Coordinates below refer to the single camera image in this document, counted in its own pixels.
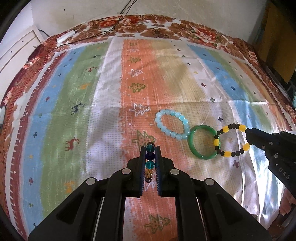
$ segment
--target green stripe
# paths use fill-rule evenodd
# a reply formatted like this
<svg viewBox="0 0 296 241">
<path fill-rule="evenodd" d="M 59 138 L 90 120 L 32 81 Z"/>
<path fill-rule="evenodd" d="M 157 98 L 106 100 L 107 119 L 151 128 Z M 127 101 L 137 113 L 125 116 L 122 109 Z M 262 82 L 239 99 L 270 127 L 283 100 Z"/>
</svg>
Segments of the green stripe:
<svg viewBox="0 0 296 241">
<path fill-rule="evenodd" d="M 66 193 L 68 182 L 74 182 L 73 190 L 80 184 L 79 179 L 85 171 L 85 146 L 87 129 L 91 112 L 91 105 L 96 89 L 99 75 L 97 71 L 103 62 L 103 58 L 95 55 L 105 56 L 109 43 L 100 43 L 87 46 L 78 57 L 73 69 L 64 80 L 56 106 L 51 113 L 52 119 L 47 127 L 46 137 L 42 150 L 41 160 L 43 162 L 42 180 L 40 186 L 43 216 L 46 217 L 58 206 L 68 195 Z M 97 67 L 87 72 L 90 67 Z M 78 113 L 73 115 L 71 109 L 79 104 Z M 69 151 L 66 147 L 76 137 L 80 143 L 74 143 L 74 148 Z"/>
<path fill-rule="evenodd" d="M 259 118 L 264 130 L 266 132 L 273 131 L 272 126 L 270 124 L 270 120 L 267 118 L 265 111 L 260 105 L 254 105 L 253 102 L 259 102 L 259 100 L 253 95 L 253 92 L 250 91 L 243 83 L 243 80 L 239 78 L 236 73 L 234 72 L 232 66 L 226 61 L 224 58 L 221 57 L 221 55 L 213 50 L 209 50 L 211 52 L 211 55 L 223 66 L 223 68 L 228 72 L 229 76 L 234 79 L 237 84 L 244 90 L 244 92 L 248 95 L 248 99 L 250 101 L 250 105 Z"/>
</svg>

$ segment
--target yellow bead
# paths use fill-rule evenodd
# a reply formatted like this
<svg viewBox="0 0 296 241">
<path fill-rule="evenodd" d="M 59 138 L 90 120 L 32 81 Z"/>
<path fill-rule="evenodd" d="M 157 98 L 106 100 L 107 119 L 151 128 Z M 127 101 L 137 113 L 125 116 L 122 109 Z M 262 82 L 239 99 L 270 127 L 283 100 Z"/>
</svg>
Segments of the yellow bead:
<svg viewBox="0 0 296 241">
<path fill-rule="evenodd" d="M 219 146 L 220 145 L 220 141 L 219 139 L 215 139 L 214 140 L 214 146 Z"/>
<path fill-rule="evenodd" d="M 228 126 L 224 126 L 224 127 L 222 128 L 222 130 L 223 130 L 224 133 L 229 132 L 229 128 L 228 128 Z"/>
<path fill-rule="evenodd" d="M 243 145 L 242 148 L 244 149 L 244 151 L 248 151 L 250 149 L 250 144 L 246 143 L 246 144 Z"/>
<path fill-rule="evenodd" d="M 230 151 L 226 151 L 226 152 L 224 153 L 224 156 L 225 156 L 225 157 L 231 157 L 231 152 L 230 152 Z"/>
<path fill-rule="evenodd" d="M 245 125 L 239 125 L 239 130 L 244 132 L 246 130 L 246 126 Z"/>
</svg>

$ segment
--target blue stripe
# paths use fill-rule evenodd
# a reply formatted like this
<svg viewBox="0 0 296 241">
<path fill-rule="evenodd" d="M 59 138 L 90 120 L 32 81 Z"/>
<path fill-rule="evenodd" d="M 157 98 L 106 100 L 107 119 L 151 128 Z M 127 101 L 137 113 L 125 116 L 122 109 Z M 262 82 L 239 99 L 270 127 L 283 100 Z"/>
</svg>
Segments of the blue stripe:
<svg viewBox="0 0 296 241">
<path fill-rule="evenodd" d="M 71 50 L 63 58 L 58 67 L 55 68 L 53 75 L 38 99 L 37 106 L 34 108 L 29 118 L 30 122 L 26 130 L 28 136 L 23 151 L 24 162 L 22 170 L 22 182 L 24 183 L 23 210 L 29 232 L 34 229 L 33 223 L 38 225 L 44 219 L 40 198 L 40 185 L 43 169 L 41 150 L 46 136 L 46 129 L 51 120 L 51 112 L 59 98 L 67 74 L 71 71 L 84 49 L 85 47 Z M 33 179 L 32 185 L 29 183 L 30 178 Z"/>
<path fill-rule="evenodd" d="M 242 121 L 242 123 L 246 123 L 247 126 L 251 126 L 260 130 L 265 130 L 266 128 L 260 122 L 258 116 L 255 114 L 252 109 L 251 101 L 249 100 L 248 95 L 245 91 L 240 87 L 239 83 L 237 83 L 225 70 L 223 65 L 219 63 L 212 55 L 212 50 L 207 50 L 205 48 L 201 48 L 198 46 L 188 45 L 195 54 L 202 59 L 202 61 L 207 65 L 207 67 L 213 72 L 216 77 L 216 80 L 223 87 L 224 91 L 234 102 L 238 115 Z M 266 163 L 268 160 L 265 157 L 265 152 L 260 150 L 255 146 L 251 146 L 254 152 L 254 159 L 257 166 L 258 174 L 260 175 L 266 169 Z M 278 180 L 272 175 L 271 180 L 268 180 L 268 183 L 271 184 L 272 190 L 268 190 L 266 192 L 266 198 L 263 207 L 263 214 L 268 215 L 269 217 L 273 213 L 272 205 L 266 206 L 266 204 L 271 204 L 271 200 L 274 200 L 274 205 L 278 199 Z"/>
</svg>

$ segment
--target dark blue bead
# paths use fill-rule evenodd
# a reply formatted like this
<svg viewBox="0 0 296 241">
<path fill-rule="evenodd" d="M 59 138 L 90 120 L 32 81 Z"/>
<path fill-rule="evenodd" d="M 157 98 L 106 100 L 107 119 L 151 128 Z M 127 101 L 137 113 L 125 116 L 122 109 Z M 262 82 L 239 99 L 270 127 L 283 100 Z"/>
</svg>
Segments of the dark blue bead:
<svg viewBox="0 0 296 241">
<path fill-rule="evenodd" d="M 154 145 L 149 144 L 149 145 L 146 146 L 146 151 L 147 152 L 154 152 L 154 150 L 155 150 Z"/>
<path fill-rule="evenodd" d="M 153 152 L 147 152 L 145 157 L 148 161 L 153 161 L 155 159 L 155 154 Z"/>
</svg>

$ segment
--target white plug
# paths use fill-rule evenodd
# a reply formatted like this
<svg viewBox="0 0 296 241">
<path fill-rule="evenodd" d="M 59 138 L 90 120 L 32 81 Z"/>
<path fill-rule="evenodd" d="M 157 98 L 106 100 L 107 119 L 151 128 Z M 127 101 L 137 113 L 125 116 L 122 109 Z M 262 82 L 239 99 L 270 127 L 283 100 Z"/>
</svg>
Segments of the white plug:
<svg viewBox="0 0 296 241">
<path fill-rule="evenodd" d="M 73 36 L 75 34 L 74 30 L 71 30 L 70 32 L 65 33 L 61 37 L 57 38 L 57 43 L 64 42 L 67 38 Z"/>
</svg>

